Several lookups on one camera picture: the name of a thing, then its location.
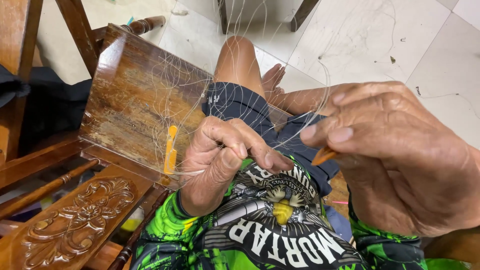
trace knee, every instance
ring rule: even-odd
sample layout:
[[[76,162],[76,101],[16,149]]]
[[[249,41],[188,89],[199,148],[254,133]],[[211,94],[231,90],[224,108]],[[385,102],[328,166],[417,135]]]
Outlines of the knee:
[[[253,49],[253,43],[246,37],[231,36],[226,41],[224,46],[238,47],[239,49]]]

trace navy blue shorts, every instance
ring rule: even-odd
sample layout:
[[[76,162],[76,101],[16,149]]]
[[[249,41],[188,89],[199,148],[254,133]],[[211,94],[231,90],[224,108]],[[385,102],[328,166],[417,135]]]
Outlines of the navy blue shorts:
[[[308,113],[288,118],[285,127],[277,132],[270,121],[268,104],[265,99],[248,88],[233,83],[217,82],[208,89],[207,102],[202,104],[205,115],[213,115],[222,120],[240,118],[252,127],[265,142],[275,147],[295,135],[305,123],[314,117],[310,124],[315,124],[325,116]],[[312,160],[318,149],[305,146],[296,135],[285,144],[275,148],[284,155],[291,155],[300,163],[318,185],[320,197],[332,191],[328,181],[339,171],[333,160],[328,160],[319,166],[312,166]]]

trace hand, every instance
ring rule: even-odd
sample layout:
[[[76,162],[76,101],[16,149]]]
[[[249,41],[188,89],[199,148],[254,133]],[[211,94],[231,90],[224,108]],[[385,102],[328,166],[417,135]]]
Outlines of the hand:
[[[366,224],[438,236],[480,225],[480,153],[400,82],[358,84],[332,96],[336,111],[300,137],[328,146]]]
[[[247,156],[273,174],[293,169],[289,158],[269,147],[241,119],[204,118],[182,163],[185,173],[204,171],[180,176],[180,184],[185,185],[180,191],[183,209],[195,217],[213,212]]]

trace orange netting needle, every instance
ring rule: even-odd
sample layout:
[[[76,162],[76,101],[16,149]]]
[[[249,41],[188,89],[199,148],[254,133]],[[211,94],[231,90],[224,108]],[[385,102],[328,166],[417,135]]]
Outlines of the orange netting needle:
[[[325,161],[332,159],[336,156],[337,152],[330,149],[330,147],[325,146],[324,148],[320,149],[318,153],[315,155],[315,158],[312,160],[312,166],[318,166]]]

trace carved floral design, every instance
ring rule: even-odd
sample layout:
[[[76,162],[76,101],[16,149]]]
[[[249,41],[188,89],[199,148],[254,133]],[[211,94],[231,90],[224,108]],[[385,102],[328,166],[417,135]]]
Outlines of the carved floral design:
[[[22,241],[28,245],[24,269],[70,261],[87,251],[104,233],[107,220],[133,200],[128,181],[121,177],[91,183],[74,199],[74,206],[53,211],[28,229]]]

